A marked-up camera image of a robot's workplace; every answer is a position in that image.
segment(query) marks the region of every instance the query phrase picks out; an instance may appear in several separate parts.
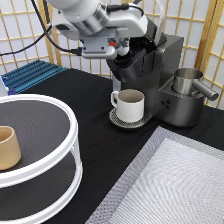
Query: coffee machine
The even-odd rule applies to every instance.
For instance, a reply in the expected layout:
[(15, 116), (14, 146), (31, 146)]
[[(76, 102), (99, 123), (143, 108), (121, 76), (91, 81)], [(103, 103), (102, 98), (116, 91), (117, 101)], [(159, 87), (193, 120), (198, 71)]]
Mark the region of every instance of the coffee machine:
[[(128, 55), (107, 60), (113, 73), (113, 90), (135, 89), (145, 95), (145, 117), (141, 124), (136, 124), (136, 128), (147, 123), (151, 117), (176, 127), (194, 126), (200, 120), (205, 95), (199, 91), (181, 94), (173, 89), (184, 38), (162, 33), (160, 43), (155, 46), (153, 40), (157, 27), (148, 20), (150, 29), (143, 38), (130, 40)], [(213, 96), (210, 99), (217, 99), (218, 94), (209, 90)], [(135, 128), (133, 124), (117, 122), (113, 111), (110, 120), (122, 128)]]

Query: mug handle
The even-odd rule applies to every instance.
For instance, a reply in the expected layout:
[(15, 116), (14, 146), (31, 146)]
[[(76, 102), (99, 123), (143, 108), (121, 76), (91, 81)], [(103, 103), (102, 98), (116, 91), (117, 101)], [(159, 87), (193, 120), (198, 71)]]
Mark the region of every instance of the mug handle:
[(114, 94), (119, 94), (119, 92), (118, 91), (114, 91), (114, 92), (112, 92), (111, 93), (111, 103), (112, 103), (112, 105), (115, 107), (115, 108), (117, 108), (117, 104), (115, 103), (115, 101), (114, 101)]

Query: wooden cup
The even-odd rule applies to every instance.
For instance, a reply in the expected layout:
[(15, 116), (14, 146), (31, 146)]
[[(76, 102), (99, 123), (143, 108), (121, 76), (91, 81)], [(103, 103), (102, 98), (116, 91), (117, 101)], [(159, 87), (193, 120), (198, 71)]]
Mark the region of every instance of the wooden cup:
[(15, 130), (11, 127), (0, 127), (0, 170), (15, 166), (21, 159), (21, 151)]

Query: round tiered stand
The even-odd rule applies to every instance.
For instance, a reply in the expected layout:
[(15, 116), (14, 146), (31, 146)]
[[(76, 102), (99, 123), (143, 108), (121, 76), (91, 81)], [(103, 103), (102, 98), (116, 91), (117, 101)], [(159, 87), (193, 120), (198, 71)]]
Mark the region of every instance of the round tiered stand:
[(2, 97), (0, 126), (15, 129), (22, 152), (0, 171), (0, 223), (42, 223), (69, 203), (82, 178), (75, 115), (47, 96)]

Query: stainless steel cup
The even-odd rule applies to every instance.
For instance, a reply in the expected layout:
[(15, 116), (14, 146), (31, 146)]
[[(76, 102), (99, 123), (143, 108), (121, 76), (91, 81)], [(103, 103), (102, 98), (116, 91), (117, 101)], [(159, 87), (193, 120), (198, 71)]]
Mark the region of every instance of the stainless steel cup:
[(219, 97), (213, 89), (203, 84), (200, 80), (203, 73), (194, 68), (180, 68), (174, 74), (173, 89), (177, 93), (191, 96), (195, 89), (209, 100), (214, 101)]

